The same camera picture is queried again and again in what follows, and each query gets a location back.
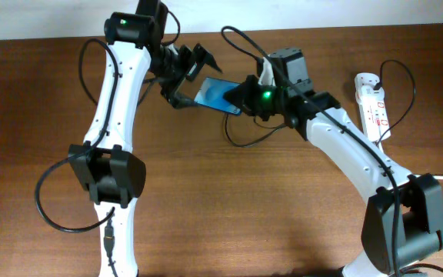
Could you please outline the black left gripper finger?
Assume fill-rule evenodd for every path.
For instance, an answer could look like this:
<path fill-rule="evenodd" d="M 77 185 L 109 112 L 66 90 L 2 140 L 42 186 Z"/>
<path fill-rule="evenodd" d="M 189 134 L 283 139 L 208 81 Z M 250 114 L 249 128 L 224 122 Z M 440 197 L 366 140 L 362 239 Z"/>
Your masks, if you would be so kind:
<path fill-rule="evenodd" d="M 222 73 L 222 69 L 218 66 L 215 61 L 215 57 L 206 48 L 204 48 L 200 43 L 198 43 L 192 51 L 192 68 L 191 74 L 198 74 L 204 65 L 208 65 L 217 72 Z"/>
<path fill-rule="evenodd" d="M 196 103 L 193 98 L 180 92 L 180 88 L 184 82 L 185 79 L 182 78 L 175 83 L 169 92 L 169 104 L 175 109 L 198 107 L 198 103 Z"/>

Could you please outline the blue Samsung smartphone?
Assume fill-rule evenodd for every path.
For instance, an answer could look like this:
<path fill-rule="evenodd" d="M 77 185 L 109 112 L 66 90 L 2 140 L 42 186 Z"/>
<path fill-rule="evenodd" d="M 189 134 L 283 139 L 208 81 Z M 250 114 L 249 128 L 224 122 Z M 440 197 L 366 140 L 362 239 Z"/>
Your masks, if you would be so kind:
<path fill-rule="evenodd" d="M 237 86 L 239 84 L 236 82 L 207 77 L 198 90 L 194 102 L 220 112 L 240 115 L 241 110 L 224 99 L 224 94 Z"/>

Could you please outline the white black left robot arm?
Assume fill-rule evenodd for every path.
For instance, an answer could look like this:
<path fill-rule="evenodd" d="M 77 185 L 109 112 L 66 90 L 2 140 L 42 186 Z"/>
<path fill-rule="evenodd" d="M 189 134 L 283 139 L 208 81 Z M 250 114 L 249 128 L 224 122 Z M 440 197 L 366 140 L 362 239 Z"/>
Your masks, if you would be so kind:
<path fill-rule="evenodd" d="M 134 214 L 144 189 L 145 163 L 132 153 L 140 89 L 152 73 L 174 108 L 194 100 L 180 93 L 204 65 L 218 70 L 201 45 L 177 48 L 162 41 L 168 7 L 160 0 L 138 3 L 135 13 L 115 12 L 105 21 L 106 70 L 95 115 L 83 143 L 69 148 L 70 165 L 89 193 L 99 218 L 101 276 L 137 276 Z"/>

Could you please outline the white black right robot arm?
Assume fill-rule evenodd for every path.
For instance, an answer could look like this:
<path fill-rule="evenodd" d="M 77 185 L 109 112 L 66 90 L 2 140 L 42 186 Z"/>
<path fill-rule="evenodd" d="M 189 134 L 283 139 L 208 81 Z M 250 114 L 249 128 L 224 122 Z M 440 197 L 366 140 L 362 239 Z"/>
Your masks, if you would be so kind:
<path fill-rule="evenodd" d="M 258 72 L 223 95 L 249 116 L 285 125 L 323 151 L 366 204 L 362 253 L 341 276 L 409 276 L 443 250 L 443 191 L 431 174 L 413 175 L 391 160 L 350 120 L 328 92 L 315 92 L 305 57 L 284 48 L 258 62 Z"/>

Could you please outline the white USB charger plug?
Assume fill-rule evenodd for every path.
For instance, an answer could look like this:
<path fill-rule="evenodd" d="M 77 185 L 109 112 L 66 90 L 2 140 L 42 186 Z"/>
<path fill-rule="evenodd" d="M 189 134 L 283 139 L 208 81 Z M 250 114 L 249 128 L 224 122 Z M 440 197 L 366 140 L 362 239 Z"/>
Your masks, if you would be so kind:
<path fill-rule="evenodd" d="M 362 98 L 380 100 L 385 97 L 384 89 L 381 83 L 363 83 L 359 90 Z"/>

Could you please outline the white power strip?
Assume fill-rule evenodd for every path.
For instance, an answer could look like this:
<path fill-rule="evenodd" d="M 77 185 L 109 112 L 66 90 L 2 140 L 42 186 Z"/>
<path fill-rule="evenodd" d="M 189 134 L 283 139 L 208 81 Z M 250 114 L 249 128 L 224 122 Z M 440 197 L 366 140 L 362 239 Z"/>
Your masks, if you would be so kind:
<path fill-rule="evenodd" d="M 388 130 L 390 123 L 385 109 L 385 97 L 380 100 L 362 98 L 360 88 L 363 83 L 378 83 L 379 77 L 373 73 L 358 73 L 355 76 L 355 98 L 361 116 L 363 133 L 371 142 L 388 139 L 391 132 Z"/>

